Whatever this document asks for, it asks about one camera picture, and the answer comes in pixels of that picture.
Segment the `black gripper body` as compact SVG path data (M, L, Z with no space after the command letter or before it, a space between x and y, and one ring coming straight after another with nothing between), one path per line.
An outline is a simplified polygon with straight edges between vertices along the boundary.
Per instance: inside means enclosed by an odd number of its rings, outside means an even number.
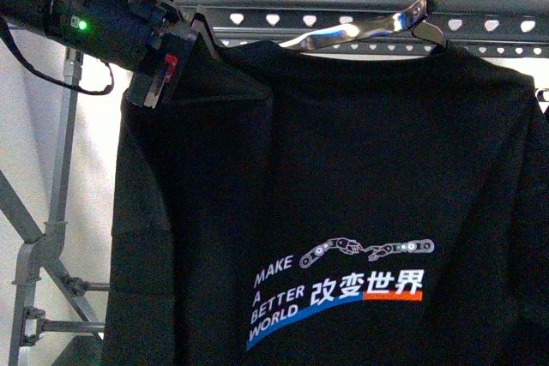
M197 40L214 59L219 57L220 41L201 6L188 12L175 0L159 0L149 22L147 52L132 75L126 99L139 107L156 108L174 97Z

